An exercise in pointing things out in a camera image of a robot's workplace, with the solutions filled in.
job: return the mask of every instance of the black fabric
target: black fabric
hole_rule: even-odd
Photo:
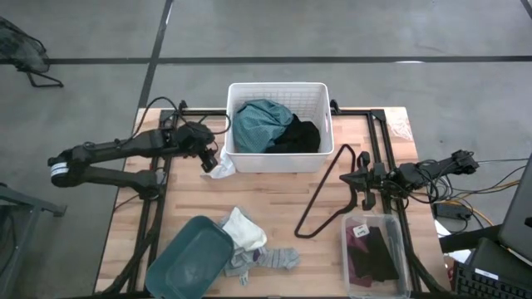
[[[382,238],[381,229],[370,227],[367,235],[367,252],[354,246],[347,247],[355,275],[359,278],[370,276],[374,281],[399,279],[396,267]]]
[[[268,154],[317,153],[321,138],[312,121],[301,121],[297,115],[282,135],[266,149]]]

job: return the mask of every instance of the wooden table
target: wooden table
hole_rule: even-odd
[[[387,113],[388,124],[393,124],[396,129],[389,130],[396,163],[417,161],[414,140],[404,135],[410,129],[406,109],[402,107],[383,109]],[[143,112],[144,110],[138,111],[137,121]],[[159,115],[159,109],[150,109],[141,130],[155,129]],[[223,117],[209,117],[204,124],[212,131],[220,131],[225,126],[225,120]],[[372,152],[365,117],[334,116],[332,124],[336,151],[342,144],[347,143],[357,154],[363,150]],[[385,159],[381,130],[378,124],[376,126],[381,143],[379,146],[381,157]],[[224,144],[224,135],[216,135],[216,142],[221,148]],[[267,233],[267,247],[296,248],[301,263],[290,272],[253,268],[249,272],[249,285],[246,287],[239,285],[237,277],[220,276],[209,289],[207,296],[346,296],[342,283],[341,218],[336,218],[315,238],[300,239],[293,235],[303,210],[334,155],[331,154],[326,165],[315,174],[235,174],[226,179],[200,176],[202,170],[199,159],[173,159],[159,253],[190,218],[205,215],[218,222],[238,205],[245,209],[253,221]],[[136,172],[148,169],[149,163],[149,159],[129,158],[126,161],[125,171]],[[338,176],[349,172],[350,163],[348,154],[343,154],[311,209],[301,233],[314,231],[332,213],[347,204],[350,198],[349,188],[339,180]],[[118,193],[116,204],[124,202],[133,195],[135,192],[132,189],[122,189]],[[359,198],[361,204],[363,194],[359,194]],[[142,202],[135,199],[114,213],[96,281],[96,291],[108,287],[130,259],[135,246],[141,206]],[[431,208],[429,205],[411,200],[406,211],[417,256],[435,279],[442,286],[449,288]],[[371,213],[381,212],[381,200],[377,195],[377,205]],[[144,270],[140,270],[137,284],[139,289],[144,285],[144,278]]]

